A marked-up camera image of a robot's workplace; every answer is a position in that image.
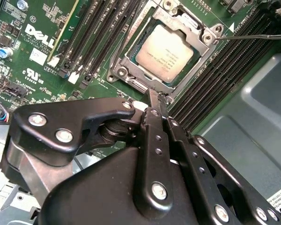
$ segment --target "ram slot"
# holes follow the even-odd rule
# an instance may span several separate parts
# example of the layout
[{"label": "ram slot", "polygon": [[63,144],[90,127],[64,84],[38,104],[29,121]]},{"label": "ram slot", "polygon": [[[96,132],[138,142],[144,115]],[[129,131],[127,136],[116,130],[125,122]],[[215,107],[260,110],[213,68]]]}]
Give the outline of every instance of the ram slot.
[{"label": "ram slot", "polygon": [[111,10],[110,16],[105,19],[104,24],[102,24],[102,28],[100,31],[95,35],[94,40],[92,44],[89,46],[86,55],[83,57],[82,60],[82,65],[83,66],[89,66],[91,63],[91,58],[93,54],[95,53],[97,47],[101,43],[102,38],[105,36],[105,34],[109,31],[111,28],[112,24],[115,22],[119,12],[122,10],[122,7],[124,6],[125,0],[120,0],[115,7]]},{"label": "ram slot", "polygon": [[76,42],[84,24],[86,23],[86,21],[88,20],[88,15],[91,15],[92,13],[92,10],[93,10],[93,6],[90,4],[88,6],[88,9],[86,9],[83,13],[83,15],[81,16],[81,20],[79,21],[78,25],[76,26],[74,32],[73,32],[73,35],[71,36],[68,44],[67,44],[67,48],[64,50],[64,53],[63,55],[65,56],[65,59],[66,58],[69,58],[71,52],[73,51],[73,45],[74,43]]},{"label": "ram slot", "polygon": [[98,4],[96,8],[94,9],[93,16],[88,21],[86,25],[86,32],[82,36],[79,44],[77,45],[76,49],[72,52],[70,56],[70,60],[72,62],[77,63],[78,59],[80,58],[84,48],[88,44],[90,38],[92,37],[93,33],[95,32],[95,29],[97,25],[100,23],[100,20],[102,19],[104,13],[106,12],[107,6],[109,5],[109,2],[107,0],[100,0],[98,1]]},{"label": "ram slot", "polygon": [[127,24],[130,16],[133,14],[133,12],[136,10],[139,1],[131,0],[125,11],[121,14],[119,18],[119,22],[115,25],[112,32],[108,36],[108,41],[104,43],[102,49],[100,50],[100,53],[96,57],[95,61],[91,64],[90,68],[87,71],[87,75],[84,77],[84,80],[80,84],[80,88],[85,89],[88,84],[91,82],[91,79],[93,78],[96,71],[99,69],[101,63],[107,56],[108,52],[112,48],[113,44],[116,42],[117,38],[119,37],[120,33],[123,31],[125,25]]},{"label": "ram slot", "polygon": [[[237,35],[281,32],[281,28],[272,25],[271,21],[264,10],[257,9]],[[185,129],[193,131],[216,107],[216,103],[220,103],[241,82],[272,44],[273,41],[256,39],[228,42],[174,105],[171,116]]]}]

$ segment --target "black plastic bracket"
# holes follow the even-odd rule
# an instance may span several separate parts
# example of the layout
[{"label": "black plastic bracket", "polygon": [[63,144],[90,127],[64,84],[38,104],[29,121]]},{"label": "black plastic bracket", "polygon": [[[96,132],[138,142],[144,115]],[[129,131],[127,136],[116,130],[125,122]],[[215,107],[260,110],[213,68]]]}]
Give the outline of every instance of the black plastic bracket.
[{"label": "black plastic bracket", "polygon": [[[64,166],[73,160],[78,151],[89,150],[102,123],[112,119],[129,119],[134,113],[135,108],[124,98],[27,105],[14,112],[9,135],[15,144],[45,163]],[[34,126],[28,120],[31,115],[42,115],[47,123]],[[60,129],[69,131],[73,135],[72,141],[59,141],[56,132]]]}]

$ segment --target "chip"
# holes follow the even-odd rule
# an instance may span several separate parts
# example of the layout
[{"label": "chip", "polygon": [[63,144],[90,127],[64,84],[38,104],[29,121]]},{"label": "chip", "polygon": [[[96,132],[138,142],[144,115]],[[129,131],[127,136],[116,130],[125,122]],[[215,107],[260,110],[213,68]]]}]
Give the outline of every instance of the chip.
[{"label": "chip", "polygon": [[171,83],[193,57],[193,50],[175,31],[157,25],[136,55],[136,61],[166,83]]}]

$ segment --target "silver screw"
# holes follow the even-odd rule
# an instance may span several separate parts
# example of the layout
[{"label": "silver screw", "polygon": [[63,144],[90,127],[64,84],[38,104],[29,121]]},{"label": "silver screw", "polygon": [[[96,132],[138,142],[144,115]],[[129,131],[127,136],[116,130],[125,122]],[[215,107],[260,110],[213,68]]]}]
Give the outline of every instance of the silver screw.
[{"label": "silver screw", "polygon": [[31,125],[36,126],[36,127],[42,127],[47,123],[47,119],[45,116],[34,114],[29,116],[28,121]]},{"label": "silver screw", "polygon": [[198,137],[198,142],[199,142],[200,144],[205,144],[204,140],[203,140],[202,138],[200,138],[200,137]]},{"label": "silver screw", "polygon": [[215,212],[217,214],[217,216],[224,222],[229,222],[229,216],[227,211],[220,205],[216,205],[215,206]]},{"label": "silver screw", "polygon": [[128,102],[123,102],[123,106],[127,109],[131,109],[131,105]]},{"label": "silver screw", "polygon": [[61,129],[56,132],[55,134],[56,138],[63,143],[69,143],[73,140],[73,135],[70,131]]},{"label": "silver screw", "polygon": [[120,68],[118,70],[118,75],[119,76],[125,76],[127,74],[127,70],[125,68]]},{"label": "silver screw", "polygon": [[256,212],[261,219],[263,219],[264,221],[267,221],[266,213],[261,208],[257,207]]},{"label": "silver screw", "polygon": [[268,214],[270,214],[270,216],[275,220],[275,221],[278,221],[278,217],[276,215],[276,213],[274,213],[274,211],[272,211],[271,209],[268,209],[267,210]]},{"label": "silver screw", "polygon": [[164,200],[167,197],[167,191],[159,183],[154,183],[152,185],[152,192],[153,192],[154,196],[159,200]]},{"label": "silver screw", "polygon": [[155,109],[151,109],[151,113],[155,116],[159,116],[158,112]]},{"label": "silver screw", "polygon": [[212,37],[209,33],[203,35],[203,41],[205,44],[210,44],[212,42]]},{"label": "silver screw", "polygon": [[174,121],[174,120],[172,120],[172,124],[173,124],[174,126],[179,126],[179,124],[178,124],[176,121]]},{"label": "silver screw", "polygon": [[163,2],[163,7],[164,7],[165,10],[171,10],[173,8],[172,0],[165,0]]}]

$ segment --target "hole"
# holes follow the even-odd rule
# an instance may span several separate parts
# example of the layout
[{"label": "hole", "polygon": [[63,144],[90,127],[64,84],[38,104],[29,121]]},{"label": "hole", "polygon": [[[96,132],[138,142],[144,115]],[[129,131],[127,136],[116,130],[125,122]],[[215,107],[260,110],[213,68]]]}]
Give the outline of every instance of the hole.
[{"label": "hole", "polygon": [[109,77],[108,77],[108,80],[109,80],[109,81],[114,81],[114,76],[112,76],[112,75],[109,76]]},{"label": "hole", "polygon": [[215,31],[220,33],[222,31],[222,27],[221,26],[216,27]]},{"label": "hole", "polygon": [[162,155],[163,151],[161,149],[155,149],[155,152],[157,155]]},{"label": "hole", "polygon": [[200,170],[200,172],[201,172],[202,174],[205,174],[204,168],[200,167],[199,170]]},{"label": "hole", "polygon": [[155,138],[156,138],[156,140],[158,140],[158,141],[161,141],[161,140],[162,140],[162,138],[161,138],[159,135],[156,135]]}]

